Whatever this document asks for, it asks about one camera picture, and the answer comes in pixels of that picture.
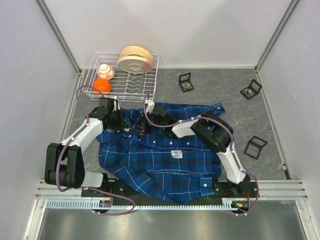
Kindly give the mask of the blue plaid shirt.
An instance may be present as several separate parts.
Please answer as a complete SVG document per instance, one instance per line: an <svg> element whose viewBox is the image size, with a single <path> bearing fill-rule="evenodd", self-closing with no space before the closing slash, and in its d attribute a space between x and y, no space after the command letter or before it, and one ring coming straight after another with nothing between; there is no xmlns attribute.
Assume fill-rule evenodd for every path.
<svg viewBox="0 0 320 240"><path fill-rule="evenodd" d="M173 139L158 127L145 134L107 129L97 141L99 165L138 193L179 204L215 194L220 159L194 135ZM174 150L183 157L173 158Z"/></svg>

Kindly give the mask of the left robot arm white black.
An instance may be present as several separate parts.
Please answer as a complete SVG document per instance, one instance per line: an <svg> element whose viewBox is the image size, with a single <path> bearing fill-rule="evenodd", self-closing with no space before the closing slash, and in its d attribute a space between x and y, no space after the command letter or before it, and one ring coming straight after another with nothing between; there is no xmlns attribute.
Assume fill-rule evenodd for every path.
<svg viewBox="0 0 320 240"><path fill-rule="evenodd" d="M105 130L122 130L125 126L117 97L101 97L82 125L60 143L51 143L46 150L44 181L61 189L92 187L99 197L106 196L110 185L103 173L85 169L83 153Z"/></svg>

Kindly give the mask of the round orange picture brooch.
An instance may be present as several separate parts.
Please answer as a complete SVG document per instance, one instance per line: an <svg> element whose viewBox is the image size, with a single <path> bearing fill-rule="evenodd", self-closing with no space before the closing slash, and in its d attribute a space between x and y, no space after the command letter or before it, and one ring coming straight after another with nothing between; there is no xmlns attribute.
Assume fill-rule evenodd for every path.
<svg viewBox="0 0 320 240"><path fill-rule="evenodd" d="M190 84L189 84L188 82L186 82L186 83L183 84L183 87L184 87L184 88L189 88L189 87L190 87Z"/></svg>

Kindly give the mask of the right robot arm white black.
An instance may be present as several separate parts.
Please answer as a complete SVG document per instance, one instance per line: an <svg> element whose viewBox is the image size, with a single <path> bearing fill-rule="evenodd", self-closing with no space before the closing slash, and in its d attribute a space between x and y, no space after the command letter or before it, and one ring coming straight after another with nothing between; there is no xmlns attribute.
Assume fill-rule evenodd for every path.
<svg viewBox="0 0 320 240"><path fill-rule="evenodd" d="M217 154L226 172L226 181L213 182L214 193L219 197L240 197L254 191L251 177L236 153L232 127L212 111L206 110L186 120L175 120L163 106L153 110L148 107L133 129L144 134L151 127L162 128L166 136L174 139L196 136Z"/></svg>

